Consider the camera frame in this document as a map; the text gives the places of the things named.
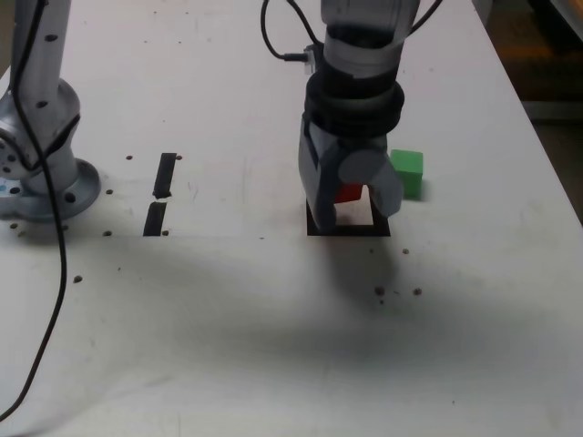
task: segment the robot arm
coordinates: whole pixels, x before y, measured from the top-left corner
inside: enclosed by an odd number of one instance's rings
[[[336,225],[343,191],[366,185],[386,218],[403,186],[387,155],[386,135],[400,119],[404,92],[396,82],[404,40],[419,0],[322,0],[326,39],[306,87],[300,174],[322,233]]]
[[[99,193],[97,171],[76,160],[71,140],[80,119],[80,104],[73,88],[60,79],[71,0],[45,2],[18,0],[10,87],[0,99],[0,215],[31,221],[53,219],[45,175],[20,110],[35,132],[40,150],[51,169],[63,219],[88,208]],[[29,37],[34,37],[28,47]]]

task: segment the table surface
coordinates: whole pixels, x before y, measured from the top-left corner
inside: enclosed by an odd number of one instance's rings
[[[583,231],[471,2],[406,44],[390,148],[424,153],[424,199],[390,239],[306,237],[307,76],[268,54],[260,3],[73,2],[74,148],[114,193],[67,222],[65,306],[0,435],[580,435]],[[269,28],[281,51],[309,42],[285,2]],[[183,156],[170,235],[146,239],[164,152]],[[59,265],[51,228],[9,224],[0,410]]]

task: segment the black tape strip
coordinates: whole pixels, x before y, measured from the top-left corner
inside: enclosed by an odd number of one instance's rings
[[[144,237],[160,237],[162,235],[165,214],[166,203],[153,202],[150,204],[146,226],[144,226]]]
[[[158,175],[156,176],[154,192],[152,193],[156,199],[169,198],[172,196],[170,193],[170,186],[172,185],[176,156],[176,153],[163,153],[160,157]]]
[[[391,228],[389,227],[389,220],[374,204],[373,198],[369,198],[371,201],[371,212],[373,213],[373,228],[376,233],[376,237],[391,237]]]

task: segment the black cable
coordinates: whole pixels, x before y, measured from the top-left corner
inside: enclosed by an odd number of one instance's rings
[[[308,32],[308,35],[310,36],[310,39],[313,41],[313,43],[316,46],[321,46],[322,42],[320,42],[318,40],[318,38],[316,37],[316,35],[314,34],[312,27],[310,26],[310,23],[308,22],[308,19],[306,18],[306,15],[300,9],[298,4],[295,3],[294,0],[286,0],[286,1],[290,4],[290,6],[293,8],[293,10],[298,14],[298,17],[302,20],[303,26],[306,28],[306,31]],[[286,53],[284,55],[281,55],[281,54],[277,53],[275,51],[275,49],[273,48],[273,46],[271,45],[271,41],[269,39],[269,36],[267,35],[267,28],[265,25],[266,15],[267,15],[267,6],[268,6],[269,2],[270,2],[270,0],[263,0],[263,5],[261,6],[261,34],[263,35],[263,41],[265,42],[265,45],[267,46],[267,48],[269,49],[269,51],[271,52],[271,54],[273,56],[275,56],[278,59],[281,59],[283,61],[308,62],[309,57],[306,53]],[[425,12],[425,14],[419,19],[419,21],[417,21],[417,23],[415,23],[413,25],[413,27],[411,28],[411,32],[409,33],[409,36],[411,36],[417,30],[419,30],[421,28],[421,26],[424,25],[429,18],[431,18],[431,16],[434,14],[434,12],[437,10],[437,8],[443,2],[444,2],[444,0],[435,0],[435,2],[429,7],[429,9],[427,9],[427,12]]]
[[[308,32],[308,36],[313,41],[313,43],[316,46],[321,46],[322,42],[320,42],[318,40],[318,38],[316,37],[316,35],[313,32],[312,27],[310,26],[310,23],[308,22],[308,19],[306,18],[306,15],[303,13],[302,9],[298,6],[297,3],[295,3],[295,0],[286,0],[286,1],[293,8],[293,10],[296,12],[298,17],[302,20],[303,26],[305,27],[306,32]],[[273,46],[271,45],[270,38],[267,35],[267,26],[265,24],[266,15],[267,15],[267,6],[269,5],[269,3],[270,3],[270,0],[263,0],[263,5],[261,6],[261,34],[263,35],[263,41],[265,42],[265,45],[267,46],[268,50],[271,52],[271,54],[273,56],[275,56],[278,59],[281,59],[283,61],[308,62],[309,58],[308,58],[308,55],[306,53],[286,53],[286,54],[281,55],[281,54],[277,53],[275,51],[275,49],[273,48]]]
[[[48,196],[51,203],[51,209],[53,209],[53,215],[55,217],[55,226],[56,226],[56,236],[58,239],[58,249],[59,254],[61,257],[61,281],[58,290],[58,295],[56,298],[55,309],[53,310],[53,314],[51,316],[50,321],[48,322],[48,327],[46,328],[45,336],[40,344],[38,352],[36,353],[35,360],[33,365],[28,373],[28,377],[26,378],[25,385],[23,389],[20,391],[18,398],[16,399],[15,403],[6,410],[2,415],[0,415],[0,422],[3,422],[7,419],[13,412],[15,412],[18,407],[22,404],[23,400],[25,399],[30,387],[33,383],[33,380],[36,375],[36,371],[38,371],[38,367],[40,365],[40,361],[43,359],[43,355],[45,353],[46,346],[51,338],[51,334],[53,333],[53,329],[56,325],[56,320],[58,318],[58,314],[61,311],[61,307],[63,306],[63,301],[65,299],[65,288],[66,288],[66,248],[65,248],[65,233],[63,232],[63,226],[61,222],[61,216],[58,210],[58,204],[56,202],[56,193],[55,187],[53,185],[53,179],[51,177],[50,169],[48,164],[46,163],[45,155],[43,154],[43,150],[40,147],[38,142],[38,138],[36,137],[35,131],[33,130],[32,126],[28,118],[26,117],[26,113],[22,107],[22,101],[20,100],[20,84],[22,82],[23,75],[26,71],[26,65],[28,63],[28,59],[33,50],[33,46],[35,45],[36,41],[36,34],[38,33],[38,28],[40,27],[40,22],[43,17],[43,12],[45,10],[45,5],[48,2],[46,0],[38,0],[36,3],[35,14],[33,15],[32,23],[30,25],[30,32],[28,34],[28,38],[26,40],[25,49],[22,54],[22,58],[20,60],[20,64],[15,72],[14,75],[14,82],[12,84],[12,96],[15,101],[16,112],[20,116],[22,124],[25,127],[25,131],[30,137],[30,141],[35,148],[35,152],[38,155],[38,159],[40,160],[40,166],[45,173],[45,181],[46,187],[48,189]]]
[[[437,8],[440,6],[440,4],[442,4],[444,2],[444,0],[435,0],[435,2],[429,7],[429,9],[427,9],[427,12],[425,12],[425,15],[423,15],[421,18],[419,18],[419,21],[417,23],[415,23],[413,25],[413,27],[411,27],[411,32],[409,33],[409,36],[411,36],[412,34],[414,34],[417,30],[419,30],[419,28],[425,24],[425,22],[431,18],[431,15],[434,14],[434,12],[437,10]]]

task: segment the screw hole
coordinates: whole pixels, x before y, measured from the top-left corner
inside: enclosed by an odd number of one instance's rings
[[[66,193],[65,194],[65,202],[66,203],[75,203],[77,198],[73,193]]]

